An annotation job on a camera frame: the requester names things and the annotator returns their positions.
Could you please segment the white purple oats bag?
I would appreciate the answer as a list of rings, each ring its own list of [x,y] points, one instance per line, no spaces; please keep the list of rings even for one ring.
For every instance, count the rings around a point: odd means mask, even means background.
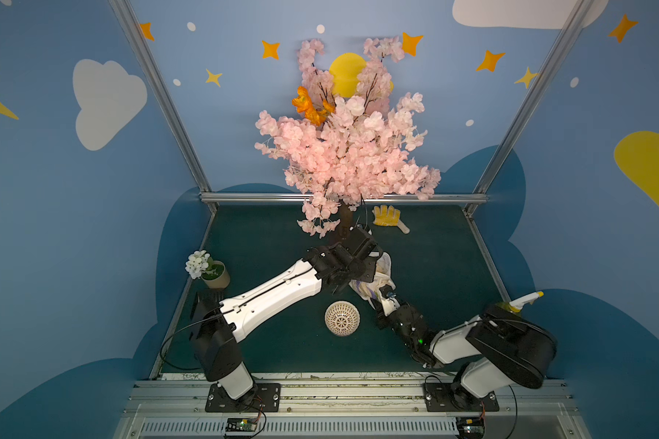
[[[375,263],[375,275],[373,281],[365,282],[353,280],[349,287],[360,296],[364,301],[380,301],[379,288],[383,285],[390,284],[395,289],[395,283],[391,277],[392,260],[388,252],[384,252]]]

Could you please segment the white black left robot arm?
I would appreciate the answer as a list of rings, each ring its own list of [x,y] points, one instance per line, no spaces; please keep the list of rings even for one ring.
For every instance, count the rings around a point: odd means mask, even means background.
[[[323,290],[333,293],[351,281],[371,282],[383,250],[361,227],[329,246],[309,249],[282,274],[239,296],[202,305],[192,323],[190,344],[206,380],[232,402],[247,405],[256,397],[254,378],[243,363],[239,343],[260,325]]]

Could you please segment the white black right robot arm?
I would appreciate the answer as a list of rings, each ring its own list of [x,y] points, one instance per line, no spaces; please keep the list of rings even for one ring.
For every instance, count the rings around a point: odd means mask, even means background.
[[[410,356],[426,369],[478,356],[461,367],[450,385],[459,404],[487,397],[492,391],[518,384],[538,389],[556,357],[555,337],[520,316],[525,305],[543,297],[537,291],[510,302],[489,305],[481,314],[449,330],[430,329],[423,314],[383,286],[369,300],[380,327],[390,327]]]

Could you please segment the yellow hand-shaped toy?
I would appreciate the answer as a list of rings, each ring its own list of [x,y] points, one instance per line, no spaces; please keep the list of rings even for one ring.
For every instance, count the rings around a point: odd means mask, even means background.
[[[374,206],[373,224],[380,227],[397,227],[403,234],[410,233],[410,228],[401,221],[401,211],[393,206]]]

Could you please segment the pink blossom artificial tree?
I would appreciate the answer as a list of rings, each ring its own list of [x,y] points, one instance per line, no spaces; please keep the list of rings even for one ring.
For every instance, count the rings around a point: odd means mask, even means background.
[[[297,52],[301,84],[292,101],[298,115],[260,113],[256,128],[265,142],[255,145],[263,155],[287,161],[287,184],[310,197],[298,226],[320,238],[331,232],[346,235],[347,214],[368,199],[415,195],[426,200],[441,180],[437,168],[419,166],[411,155],[426,137],[414,122],[425,110],[422,95],[407,93],[390,104],[386,61],[405,57],[401,39],[364,42],[365,65],[347,97],[335,91],[335,76],[316,66],[323,53],[321,40],[302,42]]]

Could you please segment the right green circuit board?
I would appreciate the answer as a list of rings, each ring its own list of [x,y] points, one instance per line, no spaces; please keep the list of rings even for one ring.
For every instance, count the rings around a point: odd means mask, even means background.
[[[483,439],[484,421],[481,418],[457,418],[457,439]]]

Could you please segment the green circuit board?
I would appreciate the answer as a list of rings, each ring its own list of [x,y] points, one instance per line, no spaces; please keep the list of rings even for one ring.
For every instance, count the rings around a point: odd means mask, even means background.
[[[224,431],[227,435],[254,435],[258,431],[258,426],[258,420],[251,418],[228,418],[225,422]]]
[[[457,439],[483,439],[484,421],[481,418],[457,418]]]

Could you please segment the beige flower pot white flowers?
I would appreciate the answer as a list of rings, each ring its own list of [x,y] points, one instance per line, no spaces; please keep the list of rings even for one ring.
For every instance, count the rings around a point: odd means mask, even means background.
[[[231,283],[224,263],[216,261],[204,250],[193,252],[185,263],[191,279],[201,279],[210,289],[225,289]]]

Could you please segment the black plastic scoop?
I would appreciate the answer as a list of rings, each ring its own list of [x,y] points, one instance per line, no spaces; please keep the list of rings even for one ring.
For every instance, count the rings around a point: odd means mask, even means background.
[[[191,309],[191,320],[197,321],[208,318],[210,314],[214,315],[221,308],[223,299],[223,289],[205,289],[197,292]]]

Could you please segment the left green circuit board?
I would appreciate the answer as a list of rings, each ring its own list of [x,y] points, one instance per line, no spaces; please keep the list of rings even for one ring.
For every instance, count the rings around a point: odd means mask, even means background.
[[[258,431],[258,426],[258,420],[251,418],[228,418],[225,422],[224,431],[227,435],[254,435]]]

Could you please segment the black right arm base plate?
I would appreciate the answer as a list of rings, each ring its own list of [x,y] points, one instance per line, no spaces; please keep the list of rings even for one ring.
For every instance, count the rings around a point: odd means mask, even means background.
[[[477,398],[465,389],[452,383],[432,382],[423,384],[426,408],[430,413],[479,412],[494,413],[500,411],[499,402],[494,393],[484,398]]]

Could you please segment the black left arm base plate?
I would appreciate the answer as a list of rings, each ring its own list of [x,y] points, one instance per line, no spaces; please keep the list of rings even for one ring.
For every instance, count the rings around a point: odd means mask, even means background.
[[[233,399],[223,386],[211,386],[206,413],[277,413],[279,410],[282,386],[275,382],[256,382],[252,388],[238,399]]]

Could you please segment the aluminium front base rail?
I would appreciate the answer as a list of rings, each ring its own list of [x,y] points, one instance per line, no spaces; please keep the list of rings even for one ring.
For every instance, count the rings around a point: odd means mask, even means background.
[[[199,374],[166,373],[137,382],[116,438],[457,438],[456,419],[481,418],[483,438],[589,438],[562,380],[538,390],[493,391],[500,411],[430,413],[423,384],[450,383],[436,372],[266,373],[256,382],[282,386],[277,413],[206,413],[212,383]],[[224,431],[228,418],[258,420],[254,435]]]

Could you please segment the aluminium frame post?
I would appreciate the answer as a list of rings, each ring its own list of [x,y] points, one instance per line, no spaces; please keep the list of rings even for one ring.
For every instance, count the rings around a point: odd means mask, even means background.
[[[144,37],[143,30],[139,26],[131,2],[126,0],[110,0],[109,4],[115,13],[120,27],[122,27],[124,34],[126,34],[129,45],[137,57],[137,61],[155,95],[168,127],[170,128],[179,150],[187,163],[190,173],[199,188],[199,198],[210,210],[212,216],[214,216],[218,210],[217,203],[202,200],[203,195],[212,192],[210,183],[203,170],[199,156],[190,141],[190,136],[185,129],[179,112],[172,100],[171,94],[168,91],[159,67],[157,67],[157,62],[146,43],[146,38]]]
[[[578,36],[585,27],[585,19],[593,5],[593,0],[580,0],[573,5],[567,20],[540,67],[535,84],[530,86],[512,124],[505,133],[505,137],[496,148],[494,155],[474,188],[474,196],[487,197],[489,189],[494,184],[515,144],[536,112],[536,108],[544,98],[552,80],[554,80],[567,55],[575,46]]]

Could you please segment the aluminium right frame post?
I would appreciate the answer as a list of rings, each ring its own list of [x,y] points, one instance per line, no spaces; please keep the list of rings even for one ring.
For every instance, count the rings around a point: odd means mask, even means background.
[[[585,19],[593,5],[593,0],[580,0],[573,5],[567,20],[540,67],[535,84],[530,86],[512,124],[505,133],[505,137],[496,148],[494,155],[474,188],[474,196],[487,197],[489,189],[494,184],[515,144],[536,112],[536,108],[544,98],[552,80],[554,80],[567,55],[575,46],[578,36],[585,27]]]

